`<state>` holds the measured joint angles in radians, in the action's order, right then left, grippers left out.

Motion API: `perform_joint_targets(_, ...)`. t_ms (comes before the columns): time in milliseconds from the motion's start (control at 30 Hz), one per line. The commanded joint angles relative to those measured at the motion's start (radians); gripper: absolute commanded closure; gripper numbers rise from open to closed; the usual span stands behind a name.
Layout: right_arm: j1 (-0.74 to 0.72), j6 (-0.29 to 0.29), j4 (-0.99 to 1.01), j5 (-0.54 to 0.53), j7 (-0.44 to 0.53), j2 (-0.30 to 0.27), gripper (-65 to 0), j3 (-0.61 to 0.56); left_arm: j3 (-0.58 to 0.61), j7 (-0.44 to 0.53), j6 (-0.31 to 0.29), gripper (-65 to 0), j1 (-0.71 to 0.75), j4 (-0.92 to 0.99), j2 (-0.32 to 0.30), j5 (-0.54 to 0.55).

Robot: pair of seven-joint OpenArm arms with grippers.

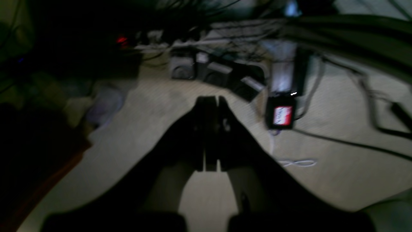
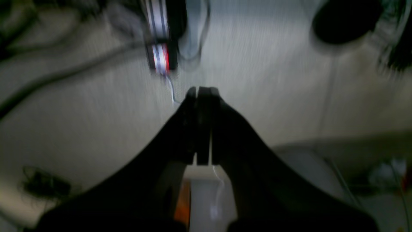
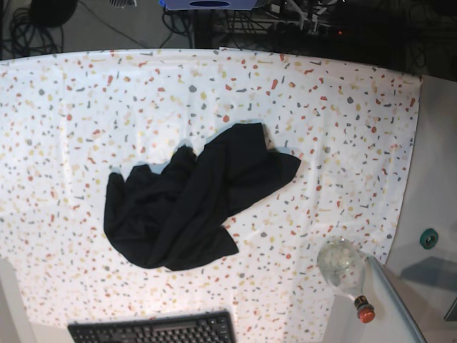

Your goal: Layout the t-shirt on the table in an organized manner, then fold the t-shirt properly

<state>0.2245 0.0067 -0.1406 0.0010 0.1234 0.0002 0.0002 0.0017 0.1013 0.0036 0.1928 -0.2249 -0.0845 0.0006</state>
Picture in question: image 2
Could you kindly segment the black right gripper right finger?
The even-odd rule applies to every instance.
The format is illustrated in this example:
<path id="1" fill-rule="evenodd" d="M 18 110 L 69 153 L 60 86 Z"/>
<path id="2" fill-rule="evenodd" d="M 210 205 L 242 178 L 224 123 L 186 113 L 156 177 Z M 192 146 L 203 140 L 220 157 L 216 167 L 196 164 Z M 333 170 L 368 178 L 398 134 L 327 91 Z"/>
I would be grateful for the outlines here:
<path id="1" fill-rule="evenodd" d="M 377 232 L 365 212 L 322 191 L 288 167 L 246 119 L 200 87 L 198 123 L 210 132 L 212 164 L 228 175 L 238 219 L 228 232 Z"/>

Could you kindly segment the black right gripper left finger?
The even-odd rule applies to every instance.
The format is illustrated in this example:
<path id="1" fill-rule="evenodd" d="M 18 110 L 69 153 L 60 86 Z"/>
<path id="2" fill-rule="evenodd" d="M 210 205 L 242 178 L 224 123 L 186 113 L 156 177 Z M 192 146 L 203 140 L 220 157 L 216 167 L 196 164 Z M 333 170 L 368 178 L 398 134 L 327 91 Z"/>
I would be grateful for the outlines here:
<path id="1" fill-rule="evenodd" d="M 153 140 L 121 170 L 87 192 L 49 210 L 39 232 L 185 232 L 174 219 L 183 174 L 193 159 L 191 87 Z"/>

